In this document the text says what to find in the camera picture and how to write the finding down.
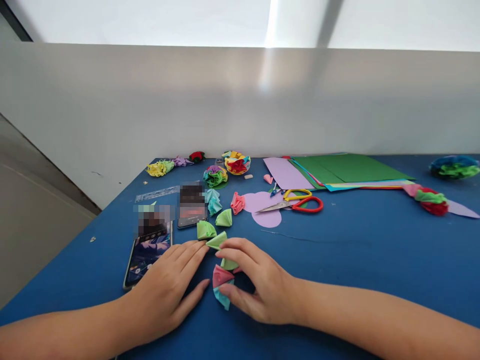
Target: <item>paper ball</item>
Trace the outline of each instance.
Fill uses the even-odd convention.
[[[467,155],[440,157],[430,164],[430,173],[442,179],[464,179],[480,173],[479,162]]]
[[[250,156],[237,151],[228,151],[222,156],[225,158],[225,168],[232,175],[242,175],[250,169]]]
[[[203,173],[203,181],[206,182],[209,188],[214,188],[220,185],[222,182],[227,182],[229,175],[227,171],[220,166],[209,166]]]

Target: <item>green paper sheet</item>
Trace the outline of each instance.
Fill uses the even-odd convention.
[[[219,213],[218,216],[216,217],[215,225],[231,227],[232,226],[232,209],[226,209],[226,210],[223,210],[221,213]]]
[[[238,265],[235,261],[232,261],[232,260],[228,260],[228,259],[226,259],[226,258],[223,258],[223,259],[221,260],[220,267],[221,267],[221,268],[224,268],[225,270],[233,270],[233,269],[238,268],[239,265]]]
[[[200,220],[196,223],[196,237],[198,240],[210,239],[217,236],[214,226],[208,221]]]
[[[405,175],[380,161],[359,154],[295,157],[300,165],[324,184],[358,183],[382,180],[407,179]]]
[[[292,164],[304,177],[305,179],[308,180],[308,182],[317,190],[324,190],[326,189],[325,186],[320,186],[317,184],[317,182],[315,180],[313,180],[306,172],[305,170],[303,170],[300,166],[298,166],[293,160],[289,159],[288,160],[290,162],[290,164]]]
[[[227,233],[225,231],[222,231],[217,236],[215,236],[213,239],[207,241],[206,245],[211,247],[212,249],[220,250],[220,245],[225,240],[227,240]]]

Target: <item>green folded paper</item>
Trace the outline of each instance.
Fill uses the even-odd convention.
[[[215,220],[217,226],[232,226],[232,209],[227,209],[218,214]]]
[[[222,231],[213,239],[206,242],[206,245],[211,247],[212,249],[220,250],[220,245],[227,240],[227,233]]]
[[[221,264],[220,264],[220,267],[221,268],[224,268],[225,270],[233,270],[233,269],[236,269],[239,267],[239,265],[235,262],[235,261],[232,261],[232,260],[228,260],[226,258],[223,258],[221,260]]]
[[[210,239],[217,236],[214,226],[208,221],[200,220],[196,223],[196,237],[198,240]]]

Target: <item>purple paper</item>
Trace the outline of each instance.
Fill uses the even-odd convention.
[[[470,210],[468,207],[452,200],[447,200],[446,202],[448,203],[449,213],[466,216],[468,218],[480,219],[480,215],[478,215],[475,211]]]
[[[313,185],[293,166],[288,159],[282,157],[264,158],[266,167],[276,184],[283,190],[312,189]]]
[[[263,226],[264,228],[275,228],[282,222],[282,214],[280,209],[257,212],[258,210],[265,209],[269,206],[278,204],[283,201],[284,197],[280,192],[277,192],[274,196],[270,197],[270,193],[266,191],[260,191],[256,193],[248,193],[245,197],[245,211],[251,213],[251,217],[255,222]],[[299,200],[290,201],[292,204],[296,204]]]

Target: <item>pink paper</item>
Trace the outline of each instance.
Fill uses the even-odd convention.
[[[414,198],[417,195],[417,192],[423,188],[423,186],[420,184],[407,184],[407,185],[402,185],[401,187],[412,198]]]
[[[267,157],[263,161],[280,189],[312,189],[314,187],[288,159]]]
[[[227,281],[234,279],[235,276],[224,268],[215,265],[213,269],[212,285],[213,288],[218,288],[220,285],[225,284]]]
[[[272,197],[270,197],[270,193],[266,191],[248,193],[243,196],[245,197],[245,211],[251,213],[251,217],[258,225],[263,226],[264,228],[275,228],[280,225],[282,222],[280,209],[257,212],[258,210],[265,209],[283,201],[284,196],[280,192],[277,192]],[[299,200],[292,200],[290,202],[296,204]]]
[[[480,219],[480,215],[478,215],[475,211],[470,210],[468,207],[463,206],[462,204],[459,204],[458,202],[452,200],[447,200],[446,202],[448,203],[449,213],[465,216],[468,218]]]

